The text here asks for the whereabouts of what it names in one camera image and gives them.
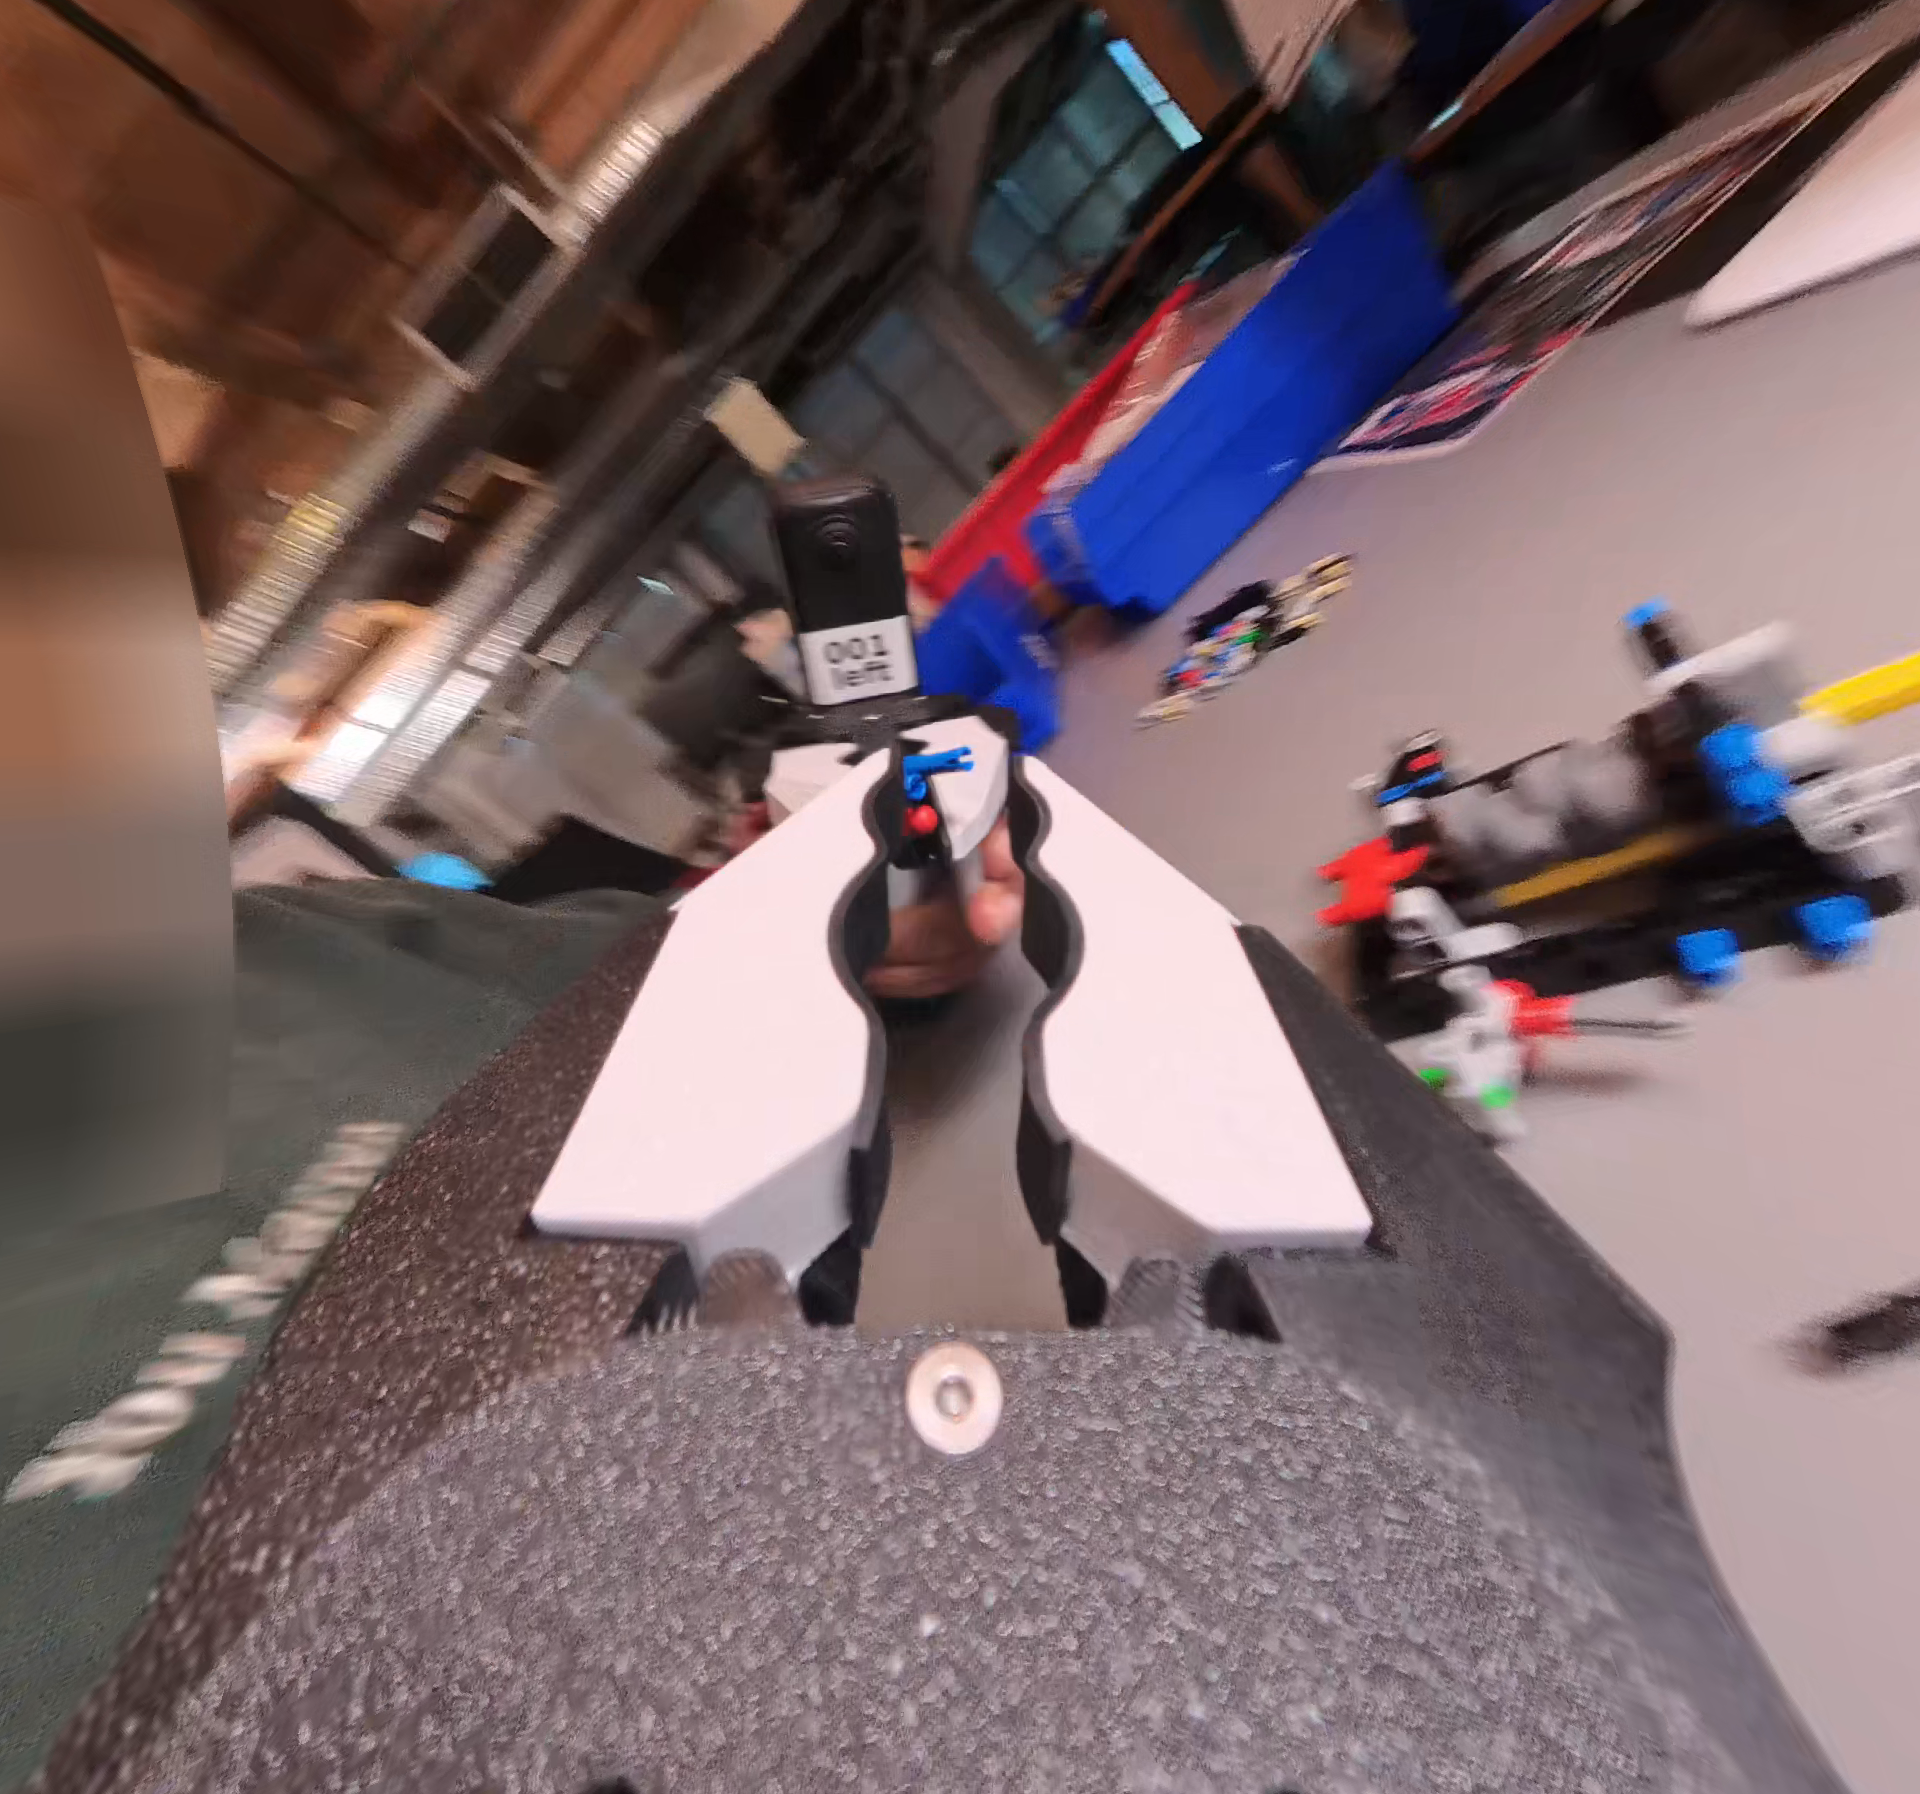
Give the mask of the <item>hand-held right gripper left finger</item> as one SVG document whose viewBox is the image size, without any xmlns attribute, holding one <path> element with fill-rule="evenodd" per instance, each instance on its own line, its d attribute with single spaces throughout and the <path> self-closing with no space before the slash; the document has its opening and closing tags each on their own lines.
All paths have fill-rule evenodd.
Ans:
<svg viewBox="0 0 1920 1794">
<path fill-rule="evenodd" d="M 659 1244 L 697 1281 L 759 1255 L 787 1288 L 860 1219 L 883 1136 L 883 1039 L 862 977 L 886 946 L 874 750 L 712 872 L 657 956 L 530 1209 L 546 1237 Z"/>
</svg>

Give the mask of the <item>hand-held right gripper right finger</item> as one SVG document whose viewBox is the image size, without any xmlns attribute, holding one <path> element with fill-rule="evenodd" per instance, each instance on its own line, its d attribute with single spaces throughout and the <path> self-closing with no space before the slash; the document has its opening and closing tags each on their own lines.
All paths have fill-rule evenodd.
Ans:
<svg viewBox="0 0 1920 1794">
<path fill-rule="evenodd" d="M 1020 1198 L 1082 1262 L 1357 1251 L 1375 1220 L 1253 963 L 1254 931 L 1018 760 Z"/>
</svg>

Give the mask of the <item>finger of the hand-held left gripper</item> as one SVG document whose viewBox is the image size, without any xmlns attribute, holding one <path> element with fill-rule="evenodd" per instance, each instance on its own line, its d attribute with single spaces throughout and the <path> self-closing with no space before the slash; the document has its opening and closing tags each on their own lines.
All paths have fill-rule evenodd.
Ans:
<svg viewBox="0 0 1920 1794">
<path fill-rule="evenodd" d="M 842 820 L 864 826 L 869 801 L 886 778 L 886 750 L 860 750 L 851 744 L 808 744 L 773 756 L 763 804 L 766 826 L 781 826 L 808 814 L 827 798 Z"/>
<path fill-rule="evenodd" d="M 947 817 L 952 860 L 946 870 L 907 874 L 896 870 L 896 906 L 954 893 L 963 886 L 969 856 L 1003 827 L 1012 752 L 1000 736 L 900 736 L 896 740 L 896 843 L 900 841 L 900 756 L 907 749 L 941 750 L 973 747 L 973 773 L 947 773 L 932 783 Z"/>
</svg>

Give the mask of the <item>small lego piece with red pin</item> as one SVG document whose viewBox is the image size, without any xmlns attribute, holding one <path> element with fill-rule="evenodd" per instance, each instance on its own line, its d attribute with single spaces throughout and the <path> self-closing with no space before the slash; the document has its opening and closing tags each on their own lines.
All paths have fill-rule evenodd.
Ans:
<svg viewBox="0 0 1920 1794">
<path fill-rule="evenodd" d="M 973 773 L 973 747 L 907 749 L 900 756 L 900 841 L 891 855 L 896 870 L 932 872 L 946 870 L 952 860 L 947 817 L 932 789 L 932 783 L 947 773 Z"/>
</svg>

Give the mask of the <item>pile of loose lego pieces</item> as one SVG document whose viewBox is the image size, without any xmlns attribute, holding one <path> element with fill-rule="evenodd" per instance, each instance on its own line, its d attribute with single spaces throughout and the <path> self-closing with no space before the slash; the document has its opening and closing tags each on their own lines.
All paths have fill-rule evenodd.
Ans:
<svg viewBox="0 0 1920 1794">
<path fill-rule="evenodd" d="M 1134 726 L 1165 726 L 1217 698 L 1267 658 L 1301 643 L 1352 587 L 1355 559 L 1324 555 L 1284 581 L 1254 581 L 1194 615 Z"/>
</svg>

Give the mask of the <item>partly built lego vehicle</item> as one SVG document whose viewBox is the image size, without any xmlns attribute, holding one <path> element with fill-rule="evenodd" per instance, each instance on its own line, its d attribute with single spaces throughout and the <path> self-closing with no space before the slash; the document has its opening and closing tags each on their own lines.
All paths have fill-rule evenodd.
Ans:
<svg viewBox="0 0 1920 1794">
<path fill-rule="evenodd" d="M 1707 996 L 1768 948 L 1834 967 L 1916 906 L 1916 752 L 1859 750 L 1916 708 L 1916 656 L 1805 688 L 1785 628 L 1702 649 L 1645 603 L 1623 631 L 1642 688 L 1608 735 L 1476 773 L 1414 735 L 1357 783 L 1370 837 L 1316 872 L 1357 1014 L 1490 1143 L 1523 1134 L 1549 1042 L 1676 1030 L 1600 991 Z"/>
</svg>

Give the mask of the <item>black lego beam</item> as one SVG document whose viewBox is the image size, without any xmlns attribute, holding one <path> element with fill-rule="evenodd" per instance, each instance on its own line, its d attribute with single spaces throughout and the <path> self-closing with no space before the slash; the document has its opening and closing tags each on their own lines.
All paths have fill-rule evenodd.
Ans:
<svg viewBox="0 0 1920 1794">
<path fill-rule="evenodd" d="M 1858 1374 L 1918 1352 L 1918 1284 L 1879 1293 L 1795 1334 L 1789 1361 L 1807 1374 Z"/>
</svg>

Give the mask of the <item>lego instruction booklet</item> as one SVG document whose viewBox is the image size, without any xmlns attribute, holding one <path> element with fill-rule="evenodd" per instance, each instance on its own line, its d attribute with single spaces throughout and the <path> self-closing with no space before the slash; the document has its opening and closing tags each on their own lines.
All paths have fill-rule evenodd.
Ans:
<svg viewBox="0 0 1920 1794">
<path fill-rule="evenodd" d="M 1768 167 L 1826 100 L 1822 91 L 1801 95 L 1590 203 L 1476 293 L 1453 330 L 1316 470 L 1461 449 Z"/>
</svg>

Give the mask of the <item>person's left hand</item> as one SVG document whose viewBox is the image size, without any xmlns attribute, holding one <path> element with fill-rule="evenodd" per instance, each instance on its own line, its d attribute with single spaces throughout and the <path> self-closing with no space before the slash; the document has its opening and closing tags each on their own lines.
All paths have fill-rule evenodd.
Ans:
<svg viewBox="0 0 1920 1794">
<path fill-rule="evenodd" d="M 1018 941 L 1024 875 L 997 827 L 963 867 L 963 886 L 887 912 L 887 944 L 864 976 L 876 1002 L 932 1002 L 970 986 Z"/>
</svg>

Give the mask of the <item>red box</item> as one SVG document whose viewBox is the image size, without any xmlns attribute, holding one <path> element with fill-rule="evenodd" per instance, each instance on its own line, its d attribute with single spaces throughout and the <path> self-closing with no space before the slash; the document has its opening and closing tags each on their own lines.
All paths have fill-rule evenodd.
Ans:
<svg viewBox="0 0 1920 1794">
<path fill-rule="evenodd" d="M 932 608 L 952 603 L 984 566 L 997 563 L 1020 589 L 1033 589 L 1043 573 L 1027 545 L 1027 523 L 1039 511 L 1046 487 L 1078 462 L 1098 427 L 1120 400 L 1129 377 L 1151 338 L 1201 290 L 1196 278 L 1181 284 L 1146 321 L 1087 381 L 1067 406 L 1018 449 L 995 481 L 980 492 L 958 525 L 930 549 L 911 582 Z"/>
</svg>

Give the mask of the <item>blue box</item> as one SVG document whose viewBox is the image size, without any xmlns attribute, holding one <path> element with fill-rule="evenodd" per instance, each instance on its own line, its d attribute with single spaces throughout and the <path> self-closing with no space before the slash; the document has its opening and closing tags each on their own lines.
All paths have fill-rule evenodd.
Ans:
<svg viewBox="0 0 1920 1794">
<path fill-rule="evenodd" d="M 1022 538 L 1071 608 L 1167 613 L 1456 323 L 1418 184 L 1371 174 L 1144 428 Z"/>
</svg>

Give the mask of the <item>person's green sweatshirt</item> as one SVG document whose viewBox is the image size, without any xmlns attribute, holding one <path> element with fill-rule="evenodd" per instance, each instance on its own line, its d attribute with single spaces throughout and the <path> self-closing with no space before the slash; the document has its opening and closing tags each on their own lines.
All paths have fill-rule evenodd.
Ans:
<svg viewBox="0 0 1920 1794">
<path fill-rule="evenodd" d="M 225 1186 L 196 1202 L 5 1242 L 1 1777 L 30 1782 L 148 1604 L 282 1301 L 232 1325 L 190 1301 L 339 1134 L 422 1128 L 607 948 L 657 912 L 614 890 L 515 906 L 410 880 L 235 897 L 238 1012 Z M 133 1396 L 168 1340 L 225 1342 L 178 1428 L 89 1497 L 36 1472 Z"/>
</svg>

